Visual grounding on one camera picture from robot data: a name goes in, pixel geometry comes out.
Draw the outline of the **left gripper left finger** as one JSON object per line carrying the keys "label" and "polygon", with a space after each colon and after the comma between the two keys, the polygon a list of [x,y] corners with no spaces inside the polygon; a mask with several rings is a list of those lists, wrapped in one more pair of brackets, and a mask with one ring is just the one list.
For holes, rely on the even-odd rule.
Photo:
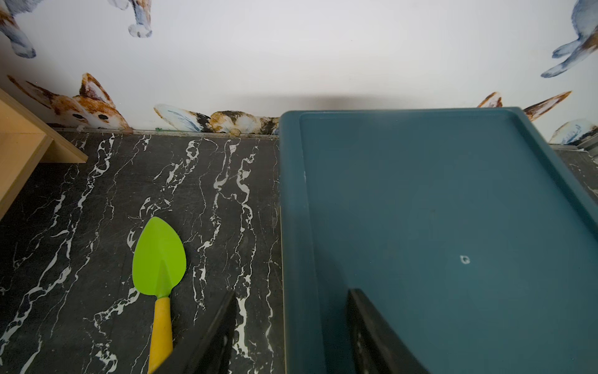
{"label": "left gripper left finger", "polygon": [[206,310],[157,373],[228,373],[238,314],[234,291]]}

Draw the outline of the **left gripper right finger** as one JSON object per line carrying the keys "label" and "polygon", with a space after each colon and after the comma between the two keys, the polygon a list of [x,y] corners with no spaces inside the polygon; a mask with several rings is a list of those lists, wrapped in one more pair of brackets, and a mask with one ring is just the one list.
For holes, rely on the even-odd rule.
{"label": "left gripper right finger", "polygon": [[366,294],[347,295],[347,322],[357,373],[427,373]]}

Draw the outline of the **teal drawer cabinet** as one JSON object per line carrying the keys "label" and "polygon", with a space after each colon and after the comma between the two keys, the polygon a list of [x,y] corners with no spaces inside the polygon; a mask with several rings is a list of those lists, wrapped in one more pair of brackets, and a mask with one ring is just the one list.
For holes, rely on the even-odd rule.
{"label": "teal drawer cabinet", "polygon": [[433,373],[597,371],[597,205],[519,108],[280,120],[286,371],[355,371],[363,291]]}

